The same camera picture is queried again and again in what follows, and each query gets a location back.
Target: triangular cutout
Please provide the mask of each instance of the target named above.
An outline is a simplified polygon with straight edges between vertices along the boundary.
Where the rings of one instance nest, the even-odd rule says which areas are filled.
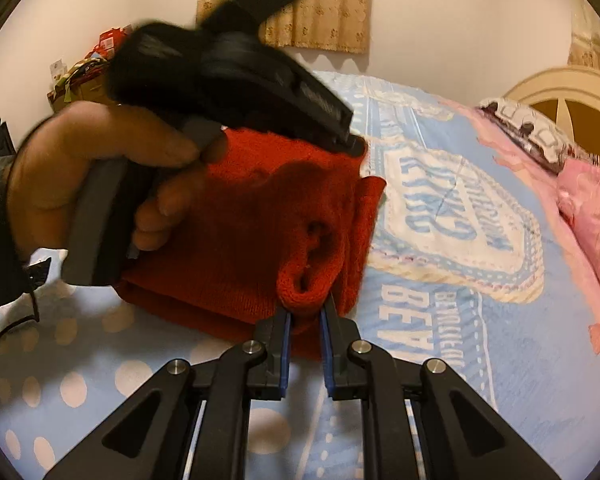
[[[451,404],[456,410],[462,434],[472,456],[480,457],[504,447],[504,437],[462,393],[451,392]]]
[[[154,391],[102,439],[102,445],[129,458],[142,449],[146,434],[160,406],[160,392]]]

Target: curtain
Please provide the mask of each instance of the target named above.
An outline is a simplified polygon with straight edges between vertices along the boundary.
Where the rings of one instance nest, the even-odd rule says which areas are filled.
[[[600,17],[587,0],[573,0],[569,64],[600,70]]]
[[[202,20],[222,0],[198,0]],[[260,31],[272,46],[298,46],[352,54],[368,51],[368,0],[298,0],[269,18]]]

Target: silver bolt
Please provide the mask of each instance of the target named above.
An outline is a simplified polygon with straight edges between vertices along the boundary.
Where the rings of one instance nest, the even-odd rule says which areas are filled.
[[[242,344],[242,351],[245,354],[257,354],[260,350],[262,350],[262,343],[260,343],[259,341],[254,341],[252,339],[251,341],[245,341]]]
[[[367,354],[371,352],[372,348],[373,347],[371,346],[371,343],[369,341],[364,341],[362,339],[358,339],[357,341],[351,343],[351,349],[356,354]]]
[[[446,365],[443,360],[440,359],[429,359],[427,361],[427,368],[432,374],[441,374],[446,370]]]
[[[167,371],[171,375],[180,375],[187,369],[187,362],[183,359],[174,359],[167,363]]]

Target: red cloth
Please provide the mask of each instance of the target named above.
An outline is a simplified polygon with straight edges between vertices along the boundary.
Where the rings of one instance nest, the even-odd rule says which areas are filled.
[[[123,273],[120,297],[234,341],[249,338],[276,298],[294,314],[296,333],[315,324],[330,290],[347,313],[384,180],[360,178],[362,157],[249,130],[227,136],[228,154],[209,166],[202,197],[166,246]],[[312,331],[294,340],[294,352],[314,347]]]

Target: finger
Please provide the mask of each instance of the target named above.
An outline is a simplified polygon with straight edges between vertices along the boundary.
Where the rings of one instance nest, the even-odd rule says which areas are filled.
[[[157,200],[150,198],[136,211],[136,228],[146,233],[165,231],[182,222],[186,213],[186,210],[182,210],[171,216],[162,215],[158,211]]]
[[[202,152],[200,159],[209,164],[213,162],[220,162],[226,155],[228,147],[229,142],[226,138],[226,134],[222,132],[220,137],[214,140],[214,142],[212,142],[209,147]]]
[[[145,108],[77,102],[64,120],[62,147],[78,160],[126,156],[144,166],[179,168],[200,155],[192,140]]]
[[[131,239],[134,245],[141,251],[155,251],[167,243],[170,234],[168,230],[156,233],[135,231]]]
[[[164,216],[174,216],[189,209],[191,201],[202,192],[206,169],[200,162],[177,173],[158,187],[158,211]]]

